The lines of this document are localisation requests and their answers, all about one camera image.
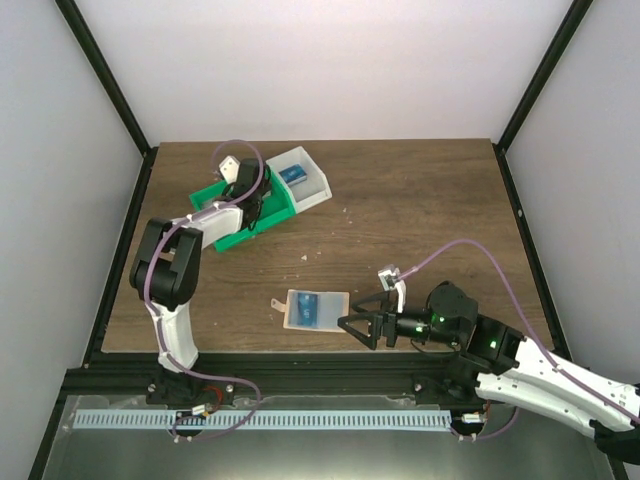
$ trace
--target wooden tabletop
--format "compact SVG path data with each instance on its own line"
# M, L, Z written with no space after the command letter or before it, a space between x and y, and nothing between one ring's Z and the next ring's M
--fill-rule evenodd
M302 145L325 172L333 198L217 253L203 252L191 302L201 351L362 351L346 333L286 330L272 298L287 290L381 290L379 268L405 270L457 238L485 245L497 258L538 335L552 346L507 193L488 140L257 142L270 158ZM189 194L217 179L215 143L162 144L140 212L103 344L107 352L157 351L151 318L128 283L142 232L152 216L193 211ZM251 156L242 147L224 152ZM423 305L444 280L480 303L480 311L524 330L489 260L458 246L408 281L408 304ZM398 349L410 348L399 341Z

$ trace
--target black wire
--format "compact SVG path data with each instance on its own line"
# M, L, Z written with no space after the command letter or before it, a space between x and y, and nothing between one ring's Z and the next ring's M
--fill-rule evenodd
M458 351L454 348L449 346L449 348L451 348L451 350L453 350L452 352L447 352L447 353L436 353L436 352L427 352L426 350L423 350L422 348L420 348L416 342L415 339L411 339L411 346L413 348L415 348L418 352L420 352L421 354L436 359L436 360L442 360L443 358L452 358L455 357L456 355L458 355Z

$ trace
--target wooden table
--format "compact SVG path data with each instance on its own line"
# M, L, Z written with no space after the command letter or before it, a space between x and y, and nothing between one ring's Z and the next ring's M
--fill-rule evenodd
M161 145L103 351L157 351L151 318L128 284L129 270L149 218L184 216L193 210L189 194L214 183L210 156L215 145ZM191 302L201 351L365 350L346 333L283 329L271 299L284 301L290 288L346 291L352 300L367 296L381 290L379 268L394 263L407 269L460 237L481 242L495 255L536 332L552 346L488 140L256 143L265 158L298 145L327 175L333 198L222 254L212 248L203 252ZM225 153L250 156L242 147ZM485 315L524 329L479 250L454 247L411 277L409 304L422 305L443 280L478 300ZM397 348L411 347L399 341Z

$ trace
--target black metal frame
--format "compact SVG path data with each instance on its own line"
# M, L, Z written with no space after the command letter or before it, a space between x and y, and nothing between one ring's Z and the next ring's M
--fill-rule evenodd
M522 214L522 206L511 178L505 154L591 3L592 0L574 0L509 121L502 138L497 145L494 145L496 159L551 331L555 353L565 358L570 358L567 342L553 305L526 218ZM157 354L102 352L102 342L106 327L111 316L119 281L124 270L158 148L152 148L147 142L75 1L56 0L56 4L113 102L143 159L84 355L83 367L69 370L64 378L60 395L54 405L49 424L29 476L32 480L40 479L44 474L68 396L147 395L149 386L158 375L160 369L157 363ZM385 355L376 353L357 355L341 353L204 353L201 354L194 369L211 374L240 376L251 379L260 385L265 395L325 393L404 396L415 394L416 401L421 404L439 404L446 409L477 407L477 399L470 399L466 402L456 400L446 395L446 393L442 393L442 391L428 388L425 382L422 383L425 384L426 388L423 387L419 393L414 392L414 386L421 382L422 378L427 376L435 379L443 377L447 363L448 361L445 359L433 360L419 353L406 352ZM615 477L620 480L628 480L622 464L617 461L610 460L610 462L612 463Z

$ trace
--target blue object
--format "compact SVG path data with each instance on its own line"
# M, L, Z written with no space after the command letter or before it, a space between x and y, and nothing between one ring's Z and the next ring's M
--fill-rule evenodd
M318 295L298 293L298 326L318 327Z
M304 168L302 168L298 163L291 165L278 173L284 180L284 183L289 187L297 185L300 182L304 182L307 179L307 172L305 172Z

